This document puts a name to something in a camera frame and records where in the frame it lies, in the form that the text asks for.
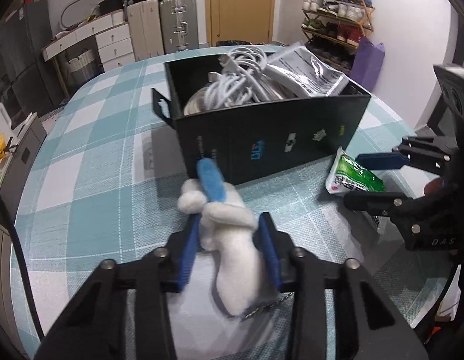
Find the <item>green white tissue packet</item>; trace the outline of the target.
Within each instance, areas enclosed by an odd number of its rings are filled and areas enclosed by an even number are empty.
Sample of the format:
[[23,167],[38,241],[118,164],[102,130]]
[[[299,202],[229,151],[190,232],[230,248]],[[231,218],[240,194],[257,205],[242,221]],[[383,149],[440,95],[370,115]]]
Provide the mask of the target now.
[[385,192],[384,182],[373,172],[364,168],[338,147],[329,175],[326,178],[326,190],[329,194],[344,196],[350,191]]

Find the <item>white plush toy blue horn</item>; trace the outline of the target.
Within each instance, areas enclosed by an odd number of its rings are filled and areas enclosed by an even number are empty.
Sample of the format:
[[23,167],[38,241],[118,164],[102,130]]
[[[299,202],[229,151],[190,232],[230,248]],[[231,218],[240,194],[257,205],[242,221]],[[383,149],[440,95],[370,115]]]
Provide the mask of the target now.
[[227,314],[242,316],[276,296],[263,255],[253,242],[259,219],[213,160],[197,162],[197,177],[183,183],[177,208],[201,215],[199,242],[207,252],[219,254],[216,293]]

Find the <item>black cardboard storage box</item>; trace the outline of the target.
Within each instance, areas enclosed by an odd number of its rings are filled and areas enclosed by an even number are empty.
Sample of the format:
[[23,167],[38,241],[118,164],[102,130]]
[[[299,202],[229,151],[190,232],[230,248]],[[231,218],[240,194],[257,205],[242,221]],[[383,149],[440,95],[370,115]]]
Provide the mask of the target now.
[[338,96],[302,97],[185,115],[186,102],[218,72],[218,55],[164,64],[169,97],[152,92],[154,113],[176,131],[188,177],[213,159],[239,185],[335,155],[348,146],[371,95],[348,82]]

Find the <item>purple paper bag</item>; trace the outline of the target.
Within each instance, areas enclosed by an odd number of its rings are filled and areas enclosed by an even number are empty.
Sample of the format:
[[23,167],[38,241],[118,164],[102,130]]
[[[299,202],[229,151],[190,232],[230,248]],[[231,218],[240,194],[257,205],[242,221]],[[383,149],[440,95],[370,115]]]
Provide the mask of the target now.
[[369,38],[362,38],[355,54],[350,78],[372,92],[382,70],[385,54],[383,43],[375,44]]

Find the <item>teal checked tablecloth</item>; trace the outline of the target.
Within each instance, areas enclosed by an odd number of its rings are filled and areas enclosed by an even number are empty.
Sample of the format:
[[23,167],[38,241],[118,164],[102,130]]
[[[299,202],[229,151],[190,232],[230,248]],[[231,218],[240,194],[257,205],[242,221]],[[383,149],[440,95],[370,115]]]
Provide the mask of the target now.
[[[15,228],[44,331],[106,258],[124,263],[165,244],[185,224],[177,210],[185,165],[174,131],[153,112],[168,92],[164,65],[149,58],[83,85],[51,129],[27,178]],[[256,213],[318,258],[356,258],[416,325],[442,291],[445,253],[408,252],[400,233],[378,234],[327,193],[331,161],[299,166],[239,187]],[[282,359],[293,301],[231,319],[213,297],[216,263],[200,253],[185,290],[168,297],[179,359]]]

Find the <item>wooden shoe rack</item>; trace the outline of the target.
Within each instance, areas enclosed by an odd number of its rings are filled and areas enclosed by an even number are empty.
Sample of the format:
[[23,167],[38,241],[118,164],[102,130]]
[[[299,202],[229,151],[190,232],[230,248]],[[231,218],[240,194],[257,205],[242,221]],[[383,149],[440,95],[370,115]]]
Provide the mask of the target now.
[[360,41],[374,33],[372,0],[304,0],[302,12],[306,47],[349,75]]

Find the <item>grey side cabinet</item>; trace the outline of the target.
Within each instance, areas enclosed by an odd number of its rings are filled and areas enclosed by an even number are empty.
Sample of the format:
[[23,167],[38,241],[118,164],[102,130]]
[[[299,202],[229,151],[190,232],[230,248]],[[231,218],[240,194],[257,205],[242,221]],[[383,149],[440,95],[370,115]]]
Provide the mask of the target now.
[[10,151],[0,163],[0,194],[12,217],[16,216],[23,189],[32,165],[40,151],[46,131],[37,113],[11,128],[11,119],[0,103],[0,135],[5,136],[5,144],[10,143]]

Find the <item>wooden door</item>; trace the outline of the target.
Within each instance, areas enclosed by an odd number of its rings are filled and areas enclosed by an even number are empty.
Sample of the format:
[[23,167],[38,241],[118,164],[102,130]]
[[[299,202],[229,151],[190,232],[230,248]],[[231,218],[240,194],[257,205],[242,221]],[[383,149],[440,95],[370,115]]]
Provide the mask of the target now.
[[208,43],[272,40],[275,0],[205,0]]

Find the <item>white drawer desk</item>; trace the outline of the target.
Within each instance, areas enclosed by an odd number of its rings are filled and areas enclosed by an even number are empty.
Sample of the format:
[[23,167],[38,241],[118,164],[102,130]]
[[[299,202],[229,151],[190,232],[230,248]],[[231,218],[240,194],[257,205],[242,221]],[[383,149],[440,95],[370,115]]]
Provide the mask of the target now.
[[66,99],[71,95],[64,70],[60,67],[59,56],[69,53],[73,48],[81,55],[85,46],[94,46],[97,49],[98,66],[104,72],[136,62],[129,23],[123,9],[66,31],[41,50],[44,61],[52,61]]

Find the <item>grey white laundry basket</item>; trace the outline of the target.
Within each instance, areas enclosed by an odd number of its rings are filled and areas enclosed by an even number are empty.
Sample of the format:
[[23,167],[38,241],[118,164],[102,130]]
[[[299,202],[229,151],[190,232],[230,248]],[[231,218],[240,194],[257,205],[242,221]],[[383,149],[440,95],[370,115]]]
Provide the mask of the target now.
[[66,83],[71,87],[83,85],[100,72],[98,53],[94,49],[83,49],[74,58],[67,57],[65,66]]

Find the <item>silver aluminium suitcase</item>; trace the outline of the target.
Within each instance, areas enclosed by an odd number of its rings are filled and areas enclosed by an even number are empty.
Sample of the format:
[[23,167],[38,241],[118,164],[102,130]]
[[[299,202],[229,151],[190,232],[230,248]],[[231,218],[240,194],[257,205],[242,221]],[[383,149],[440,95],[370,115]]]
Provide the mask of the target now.
[[163,0],[159,9],[165,53],[198,49],[196,0]]

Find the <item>dark grey refrigerator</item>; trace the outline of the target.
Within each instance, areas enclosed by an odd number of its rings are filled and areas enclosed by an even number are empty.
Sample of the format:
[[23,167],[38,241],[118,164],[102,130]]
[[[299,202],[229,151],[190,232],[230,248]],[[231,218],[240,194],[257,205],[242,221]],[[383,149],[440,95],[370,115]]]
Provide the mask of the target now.
[[0,24],[0,102],[15,127],[30,113],[43,116],[59,107],[65,94],[42,49],[52,41],[48,3],[30,2]]

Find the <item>beige suitcase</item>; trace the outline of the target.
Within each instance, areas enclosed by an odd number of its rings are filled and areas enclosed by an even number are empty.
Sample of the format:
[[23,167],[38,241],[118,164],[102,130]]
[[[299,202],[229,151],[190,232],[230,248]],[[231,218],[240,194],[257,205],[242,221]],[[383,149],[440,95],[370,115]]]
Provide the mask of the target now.
[[127,19],[137,61],[164,55],[158,0],[129,5]]

